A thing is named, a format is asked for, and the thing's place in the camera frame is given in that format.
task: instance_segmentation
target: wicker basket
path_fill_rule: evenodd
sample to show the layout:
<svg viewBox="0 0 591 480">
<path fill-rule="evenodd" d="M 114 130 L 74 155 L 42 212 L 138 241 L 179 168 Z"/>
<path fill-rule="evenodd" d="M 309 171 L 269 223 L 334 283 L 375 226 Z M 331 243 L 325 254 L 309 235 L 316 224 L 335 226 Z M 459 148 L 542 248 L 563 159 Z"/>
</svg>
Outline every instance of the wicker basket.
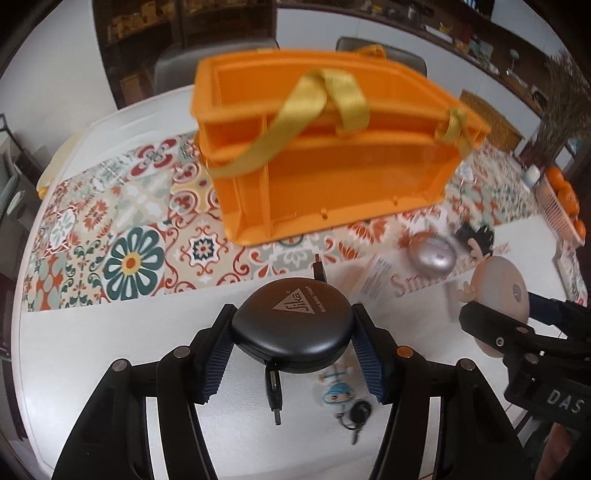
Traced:
<svg viewBox="0 0 591 480">
<path fill-rule="evenodd" d="M 480 117 L 491 126 L 491 133 L 488 140 L 499 150 L 509 153 L 517 148 L 523 136 L 511 125 L 509 120 L 502 116 L 495 108 L 478 95 L 462 91 L 460 101 L 474 110 Z"/>
<path fill-rule="evenodd" d="M 546 175 L 542 175 L 535 187 L 535 198 L 546 215 L 546 220 L 561 240 L 568 240 L 575 248 L 585 244 L 584 238 L 581 238 L 574 229 L 573 222 L 558 201 Z"/>
</svg>

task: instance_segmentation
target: key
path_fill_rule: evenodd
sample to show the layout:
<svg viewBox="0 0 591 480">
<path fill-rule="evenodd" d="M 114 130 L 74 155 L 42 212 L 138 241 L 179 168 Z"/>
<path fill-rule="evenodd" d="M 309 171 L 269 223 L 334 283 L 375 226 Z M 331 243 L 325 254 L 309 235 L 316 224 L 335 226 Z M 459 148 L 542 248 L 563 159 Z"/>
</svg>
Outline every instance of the key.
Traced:
<svg viewBox="0 0 591 480">
<path fill-rule="evenodd" d="M 368 421 L 369 416 L 371 415 L 371 405 L 369 402 L 365 400 L 358 400 L 349 410 L 349 420 L 355 425 L 355 430 L 353 431 L 353 439 L 351 441 L 352 445 L 355 445 L 359 440 L 359 434 L 361 429 Z"/>
</svg>

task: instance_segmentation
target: dried plant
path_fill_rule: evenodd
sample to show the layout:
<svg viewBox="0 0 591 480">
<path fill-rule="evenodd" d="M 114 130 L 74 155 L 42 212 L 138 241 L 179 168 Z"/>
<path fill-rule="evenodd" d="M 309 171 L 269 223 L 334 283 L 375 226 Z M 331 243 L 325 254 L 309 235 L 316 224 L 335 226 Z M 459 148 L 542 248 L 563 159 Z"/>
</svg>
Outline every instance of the dried plant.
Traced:
<svg viewBox="0 0 591 480">
<path fill-rule="evenodd" d="M 583 72 L 566 51 L 546 62 L 550 74 L 548 105 L 534 148 L 553 161 L 570 138 L 591 139 L 591 89 Z"/>
</svg>

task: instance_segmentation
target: silver egg-shaped object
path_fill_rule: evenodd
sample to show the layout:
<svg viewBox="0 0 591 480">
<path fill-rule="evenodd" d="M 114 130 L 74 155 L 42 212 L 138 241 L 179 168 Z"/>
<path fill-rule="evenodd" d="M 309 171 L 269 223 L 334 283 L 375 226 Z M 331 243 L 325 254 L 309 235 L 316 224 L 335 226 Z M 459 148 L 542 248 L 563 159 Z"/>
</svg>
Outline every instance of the silver egg-shaped object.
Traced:
<svg viewBox="0 0 591 480">
<path fill-rule="evenodd" d="M 418 232 L 408 246 L 408 257 L 418 272 L 429 278 L 442 278 L 456 266 L 457 254 L 440 235 Z"/>
</svg>

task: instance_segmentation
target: orange fruit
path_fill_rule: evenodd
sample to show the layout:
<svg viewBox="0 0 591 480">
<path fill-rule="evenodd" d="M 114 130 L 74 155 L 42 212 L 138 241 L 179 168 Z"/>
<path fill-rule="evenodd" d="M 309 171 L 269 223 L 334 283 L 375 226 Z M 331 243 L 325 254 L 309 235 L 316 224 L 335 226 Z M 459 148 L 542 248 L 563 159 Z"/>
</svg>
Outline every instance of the orange fruit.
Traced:
<svg viewBox="0 0 591 480">
<path fill-rule="evenodd" d="M 567 184 L 558 191 L 558 201 L 569 216 L 578 215 L 580 207 L 577 195 L 570 183 L 566 183 Z"/>
<path fill-rule="evenodd" d="M 579 234 L 579 236 L 581 237 L 581 240 L 585 240 L 585 237 L 587 236 L 587 229 L 585 228 L 585 224 L 583 223 L 582 220 L 575 220 L 574 221 L 574 229 L 577 231 L 577 233 Z"/>
<path fill-rule="evenodd" d="M 550 182 L 550 186 L 555 192 L 564 187 L 564 176 L 562 175 L 562 170 L 560 170 L 556 165 L 548 167 L 544 174 L 546 175 L 548 182 Z"/>
</svg>

